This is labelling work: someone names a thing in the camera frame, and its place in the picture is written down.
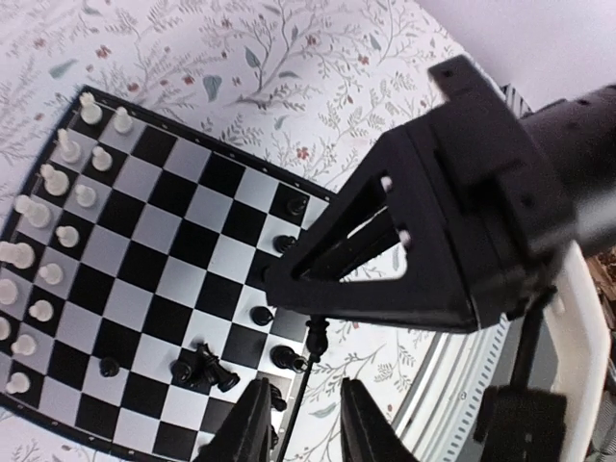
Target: black pawn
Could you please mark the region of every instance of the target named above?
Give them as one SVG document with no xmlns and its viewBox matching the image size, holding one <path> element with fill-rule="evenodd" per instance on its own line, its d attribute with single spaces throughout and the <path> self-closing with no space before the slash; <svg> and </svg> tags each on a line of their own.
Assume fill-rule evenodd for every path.
<svg viewBox="0 0 616 462">
<path fill-rule="evenodd" d="M 98 366 L 103 377 L 115 377 L 119 374 L 119 364 L 114 358 L 103 358 Z"/>
<path fill-rule="evenodd" d="M 265 306 L 255 306 L 250 310 L 250 318 L 255 324 L 263 327 L 273 321 L 273 314 Z"/>
</svg>

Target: white wall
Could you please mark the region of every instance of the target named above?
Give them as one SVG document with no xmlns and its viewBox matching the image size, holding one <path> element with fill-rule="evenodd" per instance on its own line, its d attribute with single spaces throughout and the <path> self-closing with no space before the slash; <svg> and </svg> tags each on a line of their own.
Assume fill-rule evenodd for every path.
<svg viewBox="0 0 616 462">
<path fill-rule="evenodd" d="M 418 0 L 532 109 L 616 82 L 616 0 Z"/>
</svg>

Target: white chess piece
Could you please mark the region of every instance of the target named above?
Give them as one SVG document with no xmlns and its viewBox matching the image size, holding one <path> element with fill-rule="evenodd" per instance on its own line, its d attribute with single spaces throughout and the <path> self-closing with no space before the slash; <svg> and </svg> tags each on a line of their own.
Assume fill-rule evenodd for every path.
<svg viewBox="0 0 616 462">
<path fill-rule="evenodd" d="M 64 247 L 71 248 L 79 243 L 79 231 L 73 226 L 58 226 L 56 236 Z"/>
<path fill-rule="evenodd" d="M 77 185 L 75 187 L 75 195 L 77 196 L 77 203 L 85 209 L 88 209 L 96 202 L 96 191 L 90 186 Z"/>
<path fill-rule="evenodd" d="M 7 393 L 14 395 L 15 393 L 26 393 L 30 390 L 30 379 L 23 372 L 16 372 L 11 375 L 11 380 L 7 383 Z"/>
<path fill-rule="evenodd" d="M 35 320 L 48 322 L 54 316 L 54 307 L 47 300 L 39 300 L 28 308 L 28 313 Z"/>
<path fill-rule="evenodd" d="M 11 335 L 11 325 L 6 318 L 0 318 L 0 341 L 7 340 Z"/>
<path fill-rule="evenodd" d="M 96 104 L 92 93 L 82 93 L 79 96 L 79 102 L 81 103 L 81 119 L 87 125 L 95 125 L 100 122 L 103 118 L 103 110 Z"/>
<path fill-rule="evenodd" d="M 132 130 L 133 118 L 128 115 L 126 108 L 119 107 L 115 110 L 114 128 L 122 135 L 125 135 Z"/>
<path fill-rule="evenodd" d="M 45 180 L 45 190 L 51 195 L 62 195 L 68 191 L 68 177 L 63 171 L 43 164 L 40 166 L 40 176 Z"/>
<path fill-rule="evenodd" d="M 64 279 L 64 272 L 62 268 L 60 268 L 60 265 L 56 263 L 49 263 L 44 267 L 40 267 L 38 269 L 38 275 L 50 286 L 60 284 Z"/>
<path fill-rule="evenodd" d="M 32 356 L 37 350 L 37 341 L 32 335 L 21 334 L 17 340 L 11 345 L 11 351 L 14 354 L 23 354 L 24 356 Z"/>
<path fill-rule="evenodd" d="M 17 285 L 11 279 L 0 279 L 0 304 L 13 305 L 18 295 Z"/>
<path fill-rule="evenodd" d="M 35 251 L 26 243 L 0 242 L 0 262 L 7 262 L 25 270 L 35 262 Z"/>
<path fill-rule="evenodd" d="M 100 146 L 96 146 L 92 150 L 92 165 L 98 171 L 107 171 L 112 167 L 114 158 L 112 155 Z"/>
<path fill-rule="evenodd" d="M 58 130 L 58 143 L 60 144 L 60 157 L 68 164 L 75 164 L 81 157 L 81 146 L 76 141 L 68 139 L 68 132 L 61 128 Z"/>
<path fill-rule="evenodd" d="M 19 195 L 15 200 L 14 208 L 35 228 L 44 228 L 51 220 L 49 208 L 46 205 L 38 204 L 27 195 Z"/>
</svg>

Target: floral tablecloth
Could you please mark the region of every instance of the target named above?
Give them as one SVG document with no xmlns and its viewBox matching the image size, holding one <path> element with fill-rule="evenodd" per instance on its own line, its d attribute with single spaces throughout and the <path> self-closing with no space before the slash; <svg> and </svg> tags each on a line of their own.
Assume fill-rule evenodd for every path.
<svg viewBox="0 0 616 462">
<path fill-rule="evenodd" d="M 336 191 L 379 134 L 441 103 L 426 69 L 461 51 L 405 0 L 0 0 L 0 219 L 83 84 Z M 398 260 L 356 276 L 389 275 Z M 341 460 L 344 376 L 392 419 L 431 339 L 354 322 L 329 332 L 290 461 Z M 0 460 L 116 459 L 0 409 Z"/>
</svg>

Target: chessboard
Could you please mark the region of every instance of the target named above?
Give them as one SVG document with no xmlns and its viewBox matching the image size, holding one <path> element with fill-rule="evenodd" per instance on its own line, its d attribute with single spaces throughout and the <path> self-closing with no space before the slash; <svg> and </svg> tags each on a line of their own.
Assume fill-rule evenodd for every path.
<svg viewBox="0 0 616 462">
<path fill-rule="evenodd" d="M 102 118 L 86 123 L 76 98 L 21 191 L 48 209 L 50 222 L 35 227 L 13 211 L 2 233 L 3 242 L 30 246 L 34 262 L 0 266 L 0 283 L 16 288 L 0 304 L 0 405 L 124 459 L 188 461 L 249 381 L 266 377 L 289 402 L 286 413 L 272 412 L 279 428 L 301 375 L 274 366 L 270 351 L 301 354 L 306 319 L 270 307 L 274 319 L 261 326 L 249 312 L 267 306 L 264 273 L 281 255 L 274 239 L 298 237 L 331 192 L 100 90 L 83 91 Z M 125 134 L 113 124 L 120 107 L 132 118 Z M 77 161 L 65 161 L 59 129 L 80 146 Z M 111 156 L 104 171 L 94 165 L 96 146 Z M 65 193 L 48 191 L 43 165 L 65 174 Z M 80 185 L 94 191 L 93 205 L 79 200 Z M 302 206 L 290 213 L 292 202 Z M 65 246 L 59 227 L 76 230 L 77 243 Z M 49 277 L 54 271 L 42 277 L 50 264 L 60 281 Z M 41 300 L 51 305 L 49 320 L 33 311 Z M 230 391 L 171 373 L 178 360 L 194 365 L 203 343 L 239 376 Z M 101 373 L 104 358 L 118 368 L 111 376 Z M 22 374 L 27 389 L 15 386 Z"/>
</svg>

